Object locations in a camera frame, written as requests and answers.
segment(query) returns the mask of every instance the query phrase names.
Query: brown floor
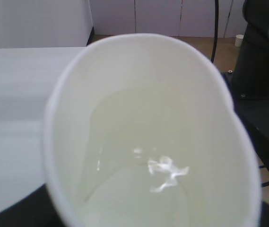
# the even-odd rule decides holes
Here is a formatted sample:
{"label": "brown floor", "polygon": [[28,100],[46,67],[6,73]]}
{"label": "brown floor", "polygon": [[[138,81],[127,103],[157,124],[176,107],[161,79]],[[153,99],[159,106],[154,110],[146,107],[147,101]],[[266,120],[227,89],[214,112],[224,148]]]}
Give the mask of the brown floor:
{"label": "brown floor", "polygon": [[[109,37],[109,35],[95,35],[93,42]],[[185,41],[202,52],[209,59],[212,54],[213,38],[201,37],[176,37]],[[236,64],[240,48],[234,46],[234,38],[219,38],[217,42],[217,50],[215,55],[214,64],[220,72],[233,70]],[[261,179],[263,182],[269,181],[269,172],[263,168],[260,169]],[[269,186],[262,188],[262,199],[269,203]]]}

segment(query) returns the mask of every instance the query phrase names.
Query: wire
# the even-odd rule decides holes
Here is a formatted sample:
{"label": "wire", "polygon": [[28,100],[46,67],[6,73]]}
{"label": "wire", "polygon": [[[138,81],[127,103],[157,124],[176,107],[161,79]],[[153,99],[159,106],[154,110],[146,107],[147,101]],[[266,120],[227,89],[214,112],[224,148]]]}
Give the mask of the wire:
{"label": "wire", "polygon": [[211,55],[211,62],[214,62],[216,46],[217,46],[217,36],[218,36],[218,15],[219,15],[219,3],[215,0],[215,26],[214,26],[214,43]]}
{"label": "wire", "polygon": [[267,181],[267,182],[261,184],[261,187],[262,187],[262,188],[264,188],[264,187],[268,187],[268,186],[269,186],[269,181]]}

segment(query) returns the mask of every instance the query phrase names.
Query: water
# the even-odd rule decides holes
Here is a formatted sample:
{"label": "water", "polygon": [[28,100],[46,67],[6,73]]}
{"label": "water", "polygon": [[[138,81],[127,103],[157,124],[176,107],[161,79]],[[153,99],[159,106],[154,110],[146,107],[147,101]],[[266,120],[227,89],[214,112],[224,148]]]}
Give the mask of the water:
{"label": "water", "polygon": [[86,227],[200,227],[207,209],[186,110],[158,87],[117,92],[90,119],[78,187]]}

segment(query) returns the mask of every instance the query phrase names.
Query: table surface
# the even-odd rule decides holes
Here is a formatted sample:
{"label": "table surface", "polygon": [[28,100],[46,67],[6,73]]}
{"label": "table surface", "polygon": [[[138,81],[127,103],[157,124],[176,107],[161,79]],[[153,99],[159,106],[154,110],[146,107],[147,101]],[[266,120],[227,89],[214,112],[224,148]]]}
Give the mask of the table surface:
{"label": "table surface", "polygon": [[60,73],[82,49],[0,49],[0,211],[44,183],[44,106]]}

